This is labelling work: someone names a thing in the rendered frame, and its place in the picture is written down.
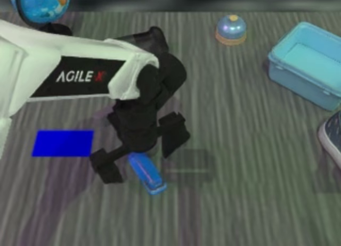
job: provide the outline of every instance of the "light blue plastic bin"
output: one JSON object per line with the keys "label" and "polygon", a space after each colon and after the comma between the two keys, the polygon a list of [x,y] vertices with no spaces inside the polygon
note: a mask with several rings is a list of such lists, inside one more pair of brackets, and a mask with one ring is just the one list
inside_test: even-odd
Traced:
{"label": "light blue plastic bin", "polygon": [[269,77],[326,110],[341,102],[341,37],[301,22],[268,55]]}

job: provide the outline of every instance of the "white mesh object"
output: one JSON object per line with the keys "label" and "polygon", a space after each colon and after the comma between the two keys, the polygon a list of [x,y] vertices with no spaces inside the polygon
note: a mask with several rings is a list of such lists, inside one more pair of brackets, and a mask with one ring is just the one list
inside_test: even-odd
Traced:
{"label": "white mesh object", "polygon": [[12,119],[11,118],[0,118],[0,159],[5,149],[7,137],[10,132]]}

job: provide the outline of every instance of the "blue bell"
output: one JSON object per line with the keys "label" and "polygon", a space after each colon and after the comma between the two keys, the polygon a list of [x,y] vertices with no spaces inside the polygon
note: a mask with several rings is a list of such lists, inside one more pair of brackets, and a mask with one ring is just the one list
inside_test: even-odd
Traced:
{"label": "blue bell", "polygon": [[228,15],[217,24],[216,39],[224,45],[239,45],[246,39],[246,23],[237,15]]}

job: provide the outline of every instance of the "red letter x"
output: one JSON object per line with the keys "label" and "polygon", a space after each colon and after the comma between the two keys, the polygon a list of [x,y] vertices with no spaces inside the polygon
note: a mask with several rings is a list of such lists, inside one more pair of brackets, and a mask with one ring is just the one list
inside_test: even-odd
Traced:
{"label": "red letter x", "polygon": [[105,75],[105,71],[98,71],[97,76],[95,77],[95,82],[103,81],[104,75]]}

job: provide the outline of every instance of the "robotic arm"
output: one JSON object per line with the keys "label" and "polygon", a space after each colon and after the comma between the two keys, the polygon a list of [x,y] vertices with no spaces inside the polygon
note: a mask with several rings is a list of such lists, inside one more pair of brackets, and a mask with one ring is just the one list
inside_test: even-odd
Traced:
{"label": "robotic arm", "polygon": [[90,157],[105,183],[122,181],[115,160],[148,151],[159,136],[165,157],[189,139],[181,114],[171,113],[157,123],[157,111],[186,80],[184,66],[168,52],[159,28],[104,41],[48,34],[1,20],[0,29],[0,156],[10,117],[29,101],[116,100],[108,120],[122,146]]}

